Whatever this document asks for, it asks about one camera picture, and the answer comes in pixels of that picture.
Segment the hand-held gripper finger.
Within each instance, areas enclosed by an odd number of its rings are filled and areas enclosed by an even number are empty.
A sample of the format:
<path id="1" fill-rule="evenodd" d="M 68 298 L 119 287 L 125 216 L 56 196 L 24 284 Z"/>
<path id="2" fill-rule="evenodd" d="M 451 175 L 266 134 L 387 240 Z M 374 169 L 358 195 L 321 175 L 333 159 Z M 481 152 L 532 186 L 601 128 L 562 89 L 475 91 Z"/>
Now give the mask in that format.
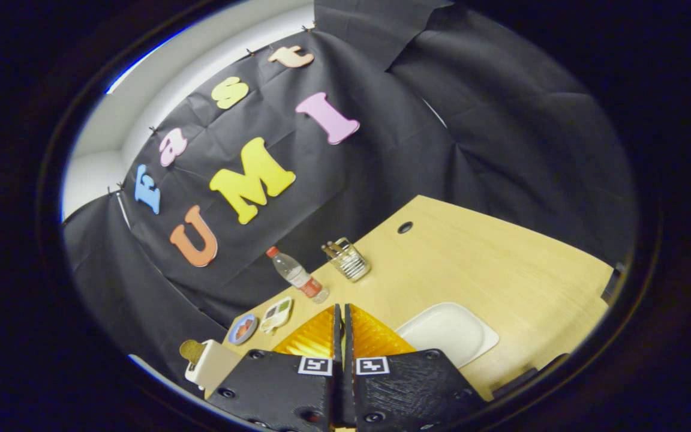
<path id="1" fill-rule="evenodd" d="M 307 350 L 250 349 L 206 401 L 266 430 L 334 431 L 343 375 L 340 306 L 324 309 L 290 334 L 283 347 L 301 342 Z"/>
<path id="2" fill-rule="evenodd" d="M 487 401 L 440 349 L 358 355 L 357 307 L 344 310 L 344 425 L 356 431 L 442 431 Z"/>

